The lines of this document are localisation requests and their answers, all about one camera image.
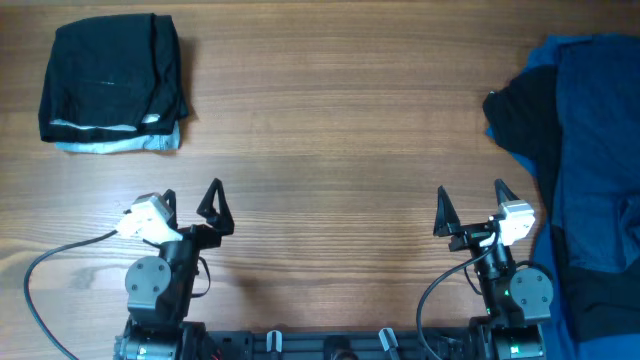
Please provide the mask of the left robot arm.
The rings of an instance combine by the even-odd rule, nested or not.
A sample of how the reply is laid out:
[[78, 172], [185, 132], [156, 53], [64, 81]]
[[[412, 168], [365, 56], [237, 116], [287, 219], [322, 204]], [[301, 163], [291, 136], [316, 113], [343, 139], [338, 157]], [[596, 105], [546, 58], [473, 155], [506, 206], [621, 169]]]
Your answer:
[[115, 338], [116, 360], [221, 359], [222, 350], [202, 322], [186, 317], [193, 299], [194, 281], [210, 270], [200, 252], [221, 246], [234, 233], [234, 220], [223, 184], [214, 179], [196, 213], [205, 222], [180, 228], [176, 194], [139, 196], [125, 212], [116, 230], [126, 238], [139, 238], [158, 250], [134, 262], [125, 276], [129, 317], [123, 333]]

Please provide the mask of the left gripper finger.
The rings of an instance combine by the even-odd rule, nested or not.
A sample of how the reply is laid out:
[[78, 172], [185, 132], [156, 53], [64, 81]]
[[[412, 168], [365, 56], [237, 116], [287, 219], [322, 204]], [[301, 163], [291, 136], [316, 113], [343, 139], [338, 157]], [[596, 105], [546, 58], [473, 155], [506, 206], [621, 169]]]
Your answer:
[[168, 220], [168, 225], [171, 229], [176, 229], [177, 224], [177, 210], [176, 210], [176, 194], [173, 190], [167, 189], [166, 192], [162, 195], [163, 199], [167, 203], [170, 212], [170, 218]]
[[204, 197], [202, 198], [196, 213], [206, 220], [220, 236], [232, 235], [235, 230], [235, 222], [226, 201], [223, 183], [215, 178]]

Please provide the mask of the folded light blue jeans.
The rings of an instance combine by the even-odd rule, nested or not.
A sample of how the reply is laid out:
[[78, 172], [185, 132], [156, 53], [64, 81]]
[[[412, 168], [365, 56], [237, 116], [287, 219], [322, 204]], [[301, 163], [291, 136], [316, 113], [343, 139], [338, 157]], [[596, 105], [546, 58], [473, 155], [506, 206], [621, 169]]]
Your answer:
[[140, 135], [124, 140], [97, 143], [56, 142], [55, 146], [66, 152], [110, 154], [139, 150], [173, 151], [179, 149], [180, 143], [180, 127], [179, 123], [175, 122], [173, 131], [169, 135]]

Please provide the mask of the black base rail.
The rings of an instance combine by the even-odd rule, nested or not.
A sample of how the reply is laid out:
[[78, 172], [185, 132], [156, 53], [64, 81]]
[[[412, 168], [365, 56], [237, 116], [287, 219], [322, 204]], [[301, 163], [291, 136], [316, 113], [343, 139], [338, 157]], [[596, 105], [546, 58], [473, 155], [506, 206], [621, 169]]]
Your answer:
[[425, 349], [414, 332], [391, 328], [375, 332], [216, 331], [185, 340], [131, 333], [115, 340], [115, 359], [472, 359], [462, 329], [446, 329]]

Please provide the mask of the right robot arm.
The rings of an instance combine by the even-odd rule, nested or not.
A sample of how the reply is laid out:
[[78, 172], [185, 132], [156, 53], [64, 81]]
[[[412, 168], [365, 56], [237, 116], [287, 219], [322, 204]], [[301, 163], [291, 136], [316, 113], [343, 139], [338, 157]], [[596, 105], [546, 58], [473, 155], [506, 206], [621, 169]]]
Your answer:
[[469, 251], [486, 314], [469, 320], [453, 359], [544, 359], [541, 324], [551, 319], [550, 272], [531, 261], [517, 262], [510, 246], [535, 223], [531, 205], [500, 179], [494, 182], [497, 213], [481, 223], [461, 223], [444, 187], [437, 192], [433, 235], [448, 237], [451, 252]]

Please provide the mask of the black garment in pile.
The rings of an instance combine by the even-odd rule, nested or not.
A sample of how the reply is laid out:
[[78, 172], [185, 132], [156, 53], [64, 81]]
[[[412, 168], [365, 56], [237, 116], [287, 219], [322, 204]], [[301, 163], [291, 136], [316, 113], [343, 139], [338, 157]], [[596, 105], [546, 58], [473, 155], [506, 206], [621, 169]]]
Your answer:
[[[534, 68], [489, 94], [483, 103], [496, 144], [529, 160], [549, 216], [561, 152], [556, 75], [553, 66]], [[580, 343], [639, 333], [638, 266], [621, 274], [569, 266], [564, 234], [550, 221], [536, 241], [534, 257], [558, 278], [554, 285], [558, 299], [551, 309], [555, 335]]]

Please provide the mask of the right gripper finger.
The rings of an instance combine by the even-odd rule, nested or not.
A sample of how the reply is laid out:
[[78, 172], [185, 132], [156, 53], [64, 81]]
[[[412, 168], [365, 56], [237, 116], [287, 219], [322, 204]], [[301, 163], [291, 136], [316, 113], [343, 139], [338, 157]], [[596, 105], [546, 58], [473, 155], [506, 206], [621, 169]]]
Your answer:
[[498, 205], [520, 200], [520, 198], [511, 191], [502, 179], [496, 179], [494, 181], [494, 188]]
[[443, 186], [437, 189], [437, 210], [433, 235], [436, 237], [452, 236], [461, 233], [460, 219], [451, 199]]

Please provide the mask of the dark blue garment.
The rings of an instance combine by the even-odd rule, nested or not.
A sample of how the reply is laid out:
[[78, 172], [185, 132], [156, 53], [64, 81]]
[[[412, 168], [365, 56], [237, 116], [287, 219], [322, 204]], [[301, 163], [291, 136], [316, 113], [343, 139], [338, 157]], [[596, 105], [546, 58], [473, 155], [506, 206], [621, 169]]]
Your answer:
[[[600, 34], [551, 36], [522, 72], [553, 66], [561, 152], [553, 214], [568, 265], [621, 274], [639, 267], [639, 41]], [[543, 326], [552, 359], [635, 359], [639, 333], [567, 341]]]

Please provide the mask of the black shorts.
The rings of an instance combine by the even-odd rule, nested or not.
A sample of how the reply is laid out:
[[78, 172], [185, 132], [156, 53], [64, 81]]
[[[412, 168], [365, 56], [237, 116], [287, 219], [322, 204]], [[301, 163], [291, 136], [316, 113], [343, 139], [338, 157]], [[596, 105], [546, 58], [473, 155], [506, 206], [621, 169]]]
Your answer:
[[169, 135], [188, 114], [171, 16], [91, 17], [56, 30], [38, 113], [42, 141]]

